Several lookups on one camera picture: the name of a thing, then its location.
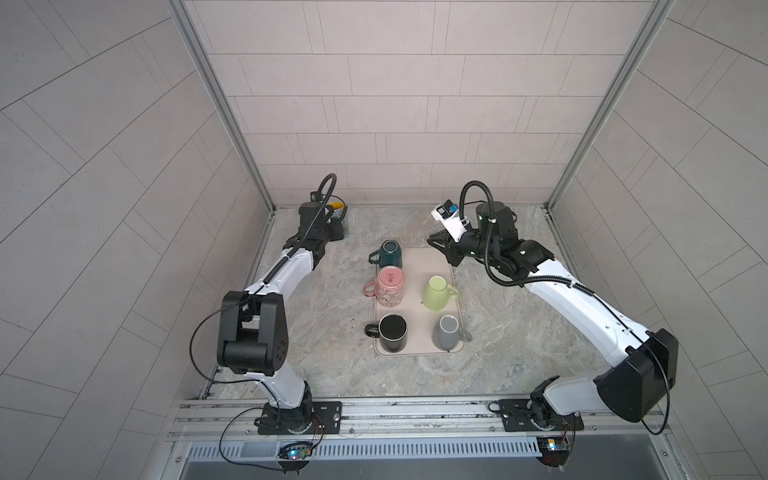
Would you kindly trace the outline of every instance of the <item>pink mug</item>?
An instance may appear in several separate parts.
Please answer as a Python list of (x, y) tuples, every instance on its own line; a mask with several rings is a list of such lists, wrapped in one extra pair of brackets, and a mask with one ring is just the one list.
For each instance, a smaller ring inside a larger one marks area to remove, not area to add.
[(393, 307), (402, 302), (403, 286), (406, 284), (406, 275), (396, 266), (385, 266), (379, 270), (374, 280), (368, 282), (362, 292), (365, 296), (376, 296), (376, 300), (383, 306)]

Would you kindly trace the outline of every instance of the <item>black mounting plate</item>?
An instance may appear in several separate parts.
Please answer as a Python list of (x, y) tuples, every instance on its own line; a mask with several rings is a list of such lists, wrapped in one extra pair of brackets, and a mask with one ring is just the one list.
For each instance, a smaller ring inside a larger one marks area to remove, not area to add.
[[(313, 402), (312, 413), (320, 417), (323, 422), (323, 431), (325, 435), (332, 435), (339, 433), (341, 429), (341, 402)], [(269, 403), (265, 403), (262, 415), (276, 415), (276, 410)], [(338, 420), (334, 420), (333, 417), (338, 414)], [(312, 435), (314, 430), (311, 428), (306, 431), (307, 435)], [(288, 428), (280, 426), (273, 429), (265, 425), (259, 425), (259, 435), (294, 435)]]
[[(574, 413), (564, 416), (553, 414), (555, 427), (552, 430), (540, 429), (533, 424), (528, 416), (523, 414), (523, 412), (528, 411), (528, 399), (499, 400), (498, 407), (502, 412), (507, 412), (509, 414), (507, 418), (502, 415), (505, 432), (564, 432), (566, 429), (584, 430), (584, 422), (581, 421), (580, 416), (576, 416)], [(562, 422), (563, 420), (568, 422), (571, 427), (567, 428)]]

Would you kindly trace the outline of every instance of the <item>beige tray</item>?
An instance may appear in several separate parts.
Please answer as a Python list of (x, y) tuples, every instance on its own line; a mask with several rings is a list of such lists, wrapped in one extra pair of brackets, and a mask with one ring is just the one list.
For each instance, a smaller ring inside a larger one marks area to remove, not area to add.
[(432, 342), (432, 331), (443, 315), (455, 316), (461, 325), (462, 312), (458, 308), (458, 300), (449, 299), (448, 305), (439, 312), (433, 312), (422, 304), (424, 285), (432, 275), (442, 275), (450, 284), (455, 285), (453, 269), (445, 261), (445, 256), (432, 247), (404, 248), (402, 249), (402, 271), (406, 275), (402, 302), (398, 306), (388, 308), (375, 301), (376, 308), (374, 309), (373, 321), (378, 323), (384, 315), (390, 313), (402, 315), (408, 325), (406, 346), (397, 353), (391, 353), (381, 347), (378, 339), (372, 339), (376, 353), (381, 356), (407, 356), (461, 352), (464, 349), (464, 340), (459, 340), (456, 347), (450, 352), (440, 350)]

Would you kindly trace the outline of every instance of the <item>tiled wall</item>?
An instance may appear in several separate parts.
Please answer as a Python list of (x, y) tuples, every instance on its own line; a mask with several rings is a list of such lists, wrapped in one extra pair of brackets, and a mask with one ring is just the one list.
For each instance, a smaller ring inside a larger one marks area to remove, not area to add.
[(161, 0), (0, 2), (0, 477), (138, 478), (266, 216)]
[(713, 480), (768, 478), (765, 25), (764, 0), (678, 0), (554, 209), (582, 280), (680, 340), (672, 407)]
[(549, 198), (650, 2), (187, 0), (273, 199)]

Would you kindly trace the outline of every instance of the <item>gray mug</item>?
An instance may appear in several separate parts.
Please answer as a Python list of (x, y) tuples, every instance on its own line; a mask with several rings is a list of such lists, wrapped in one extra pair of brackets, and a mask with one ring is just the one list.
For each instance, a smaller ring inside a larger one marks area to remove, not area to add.
[(472, 335), (462, 328), (461, 323), (453, 315), (444, 315), (435, 324), (432, 341), (440, 350), (450, 352), (456, 347), (459, 340), (472, 341)]

